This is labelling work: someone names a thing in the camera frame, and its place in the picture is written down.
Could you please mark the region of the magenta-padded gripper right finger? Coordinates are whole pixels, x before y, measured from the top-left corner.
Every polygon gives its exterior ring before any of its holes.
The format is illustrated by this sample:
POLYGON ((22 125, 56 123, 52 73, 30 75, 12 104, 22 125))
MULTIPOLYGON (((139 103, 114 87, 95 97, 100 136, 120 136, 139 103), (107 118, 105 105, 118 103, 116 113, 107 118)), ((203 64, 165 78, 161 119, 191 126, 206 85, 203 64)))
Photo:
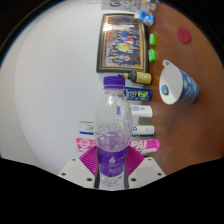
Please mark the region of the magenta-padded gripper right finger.
POLYGON ((165 177, 152 157, 144 157, 133 147, 128 149, 125 171, 129 189, 140 188, 165 177))

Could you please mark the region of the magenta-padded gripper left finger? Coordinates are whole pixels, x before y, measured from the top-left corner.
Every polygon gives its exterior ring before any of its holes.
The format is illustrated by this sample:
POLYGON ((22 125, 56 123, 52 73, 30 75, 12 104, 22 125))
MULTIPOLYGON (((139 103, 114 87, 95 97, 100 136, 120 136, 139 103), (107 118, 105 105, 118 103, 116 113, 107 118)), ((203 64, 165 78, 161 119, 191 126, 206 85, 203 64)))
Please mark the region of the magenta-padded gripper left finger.
POLYGON ((59 172, 58 176, 84 188, 94 189, 98 174, 96 148, 84 152, 78 158, 72 158, 59 172))

